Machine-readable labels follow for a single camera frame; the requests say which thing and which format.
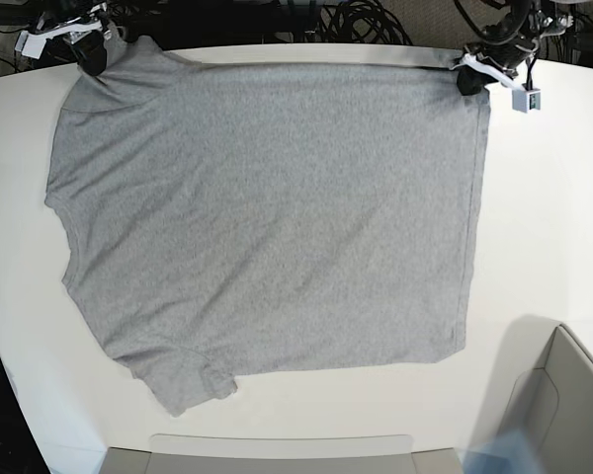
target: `t-shirt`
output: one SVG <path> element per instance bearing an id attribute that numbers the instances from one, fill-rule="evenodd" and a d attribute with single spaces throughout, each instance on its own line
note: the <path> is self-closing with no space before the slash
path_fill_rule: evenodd
<path id="1" fill-rule="evenodd" d="M 465 346 L 487 93 L 445 70 L 112 43 L 63 105 L 46 203 L 68 293 L 171 414 L 236 375 Z"/>

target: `gray t-shirt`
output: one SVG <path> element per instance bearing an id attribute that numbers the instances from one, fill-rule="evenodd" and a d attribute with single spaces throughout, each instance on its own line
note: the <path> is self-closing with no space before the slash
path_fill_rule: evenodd
<path id="1" fill-rule="evenodd" d="M 174 415 L 235 375 L 465 346 L 488 128 L 456 74 L 207 66 L 150 39 L 82 77 L 46 203 L 106 354 Z"/>

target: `white table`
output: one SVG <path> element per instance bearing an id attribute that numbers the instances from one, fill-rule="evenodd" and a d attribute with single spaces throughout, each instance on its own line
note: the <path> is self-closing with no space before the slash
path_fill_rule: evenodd
<path id="1" fill-rule="evenodd" d="M 391 64 L 417 51 L 299 44 L 181 54 Z M 512 112 L 509 92 L 492 92 L 464 351 L 434 365 L 239 377 L 234 396 L 173 419 L 105 357 L 60 282 L 66 237 L 43 198 L 55 121 L 77 77 L 69 65 L 0 79 L 0 355 L 58 472 L 95 473 L 107 446 L 149 449 L 155 434 L 411 435 L 415 451 L 471 448 L 494 435 L 517 377 L 541 366 L 556 321 L 593 334 L 593 70 L 539 61 L 540 113 Z"/>

